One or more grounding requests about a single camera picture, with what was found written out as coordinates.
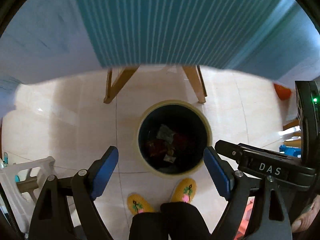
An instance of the white plastic stool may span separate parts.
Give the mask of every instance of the white plastic stool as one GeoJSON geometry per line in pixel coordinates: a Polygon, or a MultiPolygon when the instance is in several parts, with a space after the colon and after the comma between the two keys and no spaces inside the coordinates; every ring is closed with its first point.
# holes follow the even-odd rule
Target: white plastic stool
{"type": "Polygon", "coordinates": [[[36,204],[34,202],[28,202],[21,195],[15,182],[15,175],[17,175],[19,171],[40,167],[40,171],[37,174],[37,183],[39,189],[41,189],[49,175],[56,175],[53,169],[54,162],[55,159],[52,156],[49,156],[45,159],[14,164],[0,169],[1,185],[22,233],[27,233],[29,231],[29,225],[36,204]]]}

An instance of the fingernail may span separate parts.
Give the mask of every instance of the fingernail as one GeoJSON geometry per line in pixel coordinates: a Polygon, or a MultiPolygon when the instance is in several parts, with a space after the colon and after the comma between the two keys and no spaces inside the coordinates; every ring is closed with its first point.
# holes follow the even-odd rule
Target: fingernail
{"type": "Polygon", "coordinates": [[[291,226],[291,231],[294,233],[299,229],[300,226],[301,226],[301,220],[296,220],[295,222],[293,222],[291,226]]]}

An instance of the person's leg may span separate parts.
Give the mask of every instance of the person's leg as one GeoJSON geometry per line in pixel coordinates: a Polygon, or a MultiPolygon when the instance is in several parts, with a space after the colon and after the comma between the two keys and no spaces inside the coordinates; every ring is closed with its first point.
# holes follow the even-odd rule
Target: person's leg
{"type": "Polygon", "coordinates": [[[184,179],[176,187],[171,202],[160,209],[172,240],[207,240],[210,232],[198,209],[191,205],[196,193],[196,182],[184,179]]]}
{"type": "Polygon", "coordinates": [[[162,214],[155,213],[151,205],[140,195],[127,199],[128,209],[133,215],[129,240],[168,240],[162,214]]]}

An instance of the blue gripper pad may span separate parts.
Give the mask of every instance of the blue gripper pad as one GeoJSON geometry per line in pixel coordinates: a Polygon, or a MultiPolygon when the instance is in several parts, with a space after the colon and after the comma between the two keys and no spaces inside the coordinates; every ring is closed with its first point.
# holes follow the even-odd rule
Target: blue gripper pad
{"type": "Polygon", "coordinates": [[[204,149],[203,160],[219,195],[229,200],[234,186],[233,168],[227,161],[221,160],[213,147],[204,149]]]}
{"type": "Polygon", "coordinates": [[[92,163],[88,169],[88,180],[91,184],[90,197],[95,200],[101,196],[119,160],[118,149],[110,146],[100,160],[92,163]]]}

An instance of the yellow slipper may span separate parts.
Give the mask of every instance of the yellow slipper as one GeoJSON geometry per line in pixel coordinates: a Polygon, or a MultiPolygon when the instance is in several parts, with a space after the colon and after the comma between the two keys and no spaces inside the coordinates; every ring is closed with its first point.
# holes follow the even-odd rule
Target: yellow slipper
{"type": "Polygon", "coordinates": [[[154,212],[153,207],[139,194],[131,194],[127,198],[127,205],[132,215],[154,212]]]}
{"type": "Polygon", "coordinates": [[[197,184],[191,178],[183,179],[175,188],[170,202],[190,203],[196,194],[197,184]]]}

